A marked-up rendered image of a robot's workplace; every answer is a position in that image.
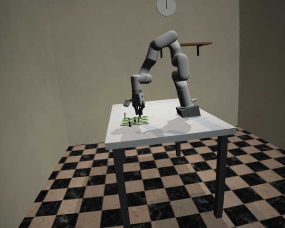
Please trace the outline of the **green and cream chessboard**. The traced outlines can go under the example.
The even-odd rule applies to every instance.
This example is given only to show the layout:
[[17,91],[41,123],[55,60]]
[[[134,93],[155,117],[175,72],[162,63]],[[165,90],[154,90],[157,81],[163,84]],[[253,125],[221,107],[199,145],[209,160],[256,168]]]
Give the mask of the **green and cream chessboard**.
[[[126,117],[127,120],[124,120],[124,118],[122,119],[120,126],[126,126],[129,125],[128,119],[129,117]],[[134,122],[134,118],[136,120],[136,122]],[[138,123],[138,116],[137,117],[130,117],[130,121],[131,121],[131,125],[140,125],[140,124],[149,124],[149,117],[148,116],[141,116],[140,118],[140,123]]]

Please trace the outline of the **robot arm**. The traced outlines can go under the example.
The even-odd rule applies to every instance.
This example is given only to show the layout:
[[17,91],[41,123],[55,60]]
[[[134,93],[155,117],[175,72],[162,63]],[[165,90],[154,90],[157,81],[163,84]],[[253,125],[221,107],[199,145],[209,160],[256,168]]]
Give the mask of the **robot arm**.
[[146,59],[140,69],[138,75],[131,76],[132,93],[142,93],[142,84],[148,84],[152,81],[152,76],[149,73],[151,67],[156,63],[160,49],[168,46],[171,53],[171,63],[177,69],[172,72],[179,102],[180,109],[186,109],[194,106],[194,101],[191,99],[186,80],[190,76],[189,60],[185,54],[181,53],[180,44],[177,41],[177,33],[169,31],[162,36],[151,41],[147,52]]

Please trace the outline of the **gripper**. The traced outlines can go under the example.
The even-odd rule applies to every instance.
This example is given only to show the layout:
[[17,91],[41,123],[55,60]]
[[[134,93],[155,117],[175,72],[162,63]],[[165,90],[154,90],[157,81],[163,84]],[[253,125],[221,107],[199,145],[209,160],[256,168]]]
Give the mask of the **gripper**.
[[[132,93],[132,99],[136,99],[132,101],[132,106],[135,109],[135,114],[139,116],[143,114],[143,108],[145,107],[145,100],[143,93]],[[138,109],[139,108],[139,109]]]

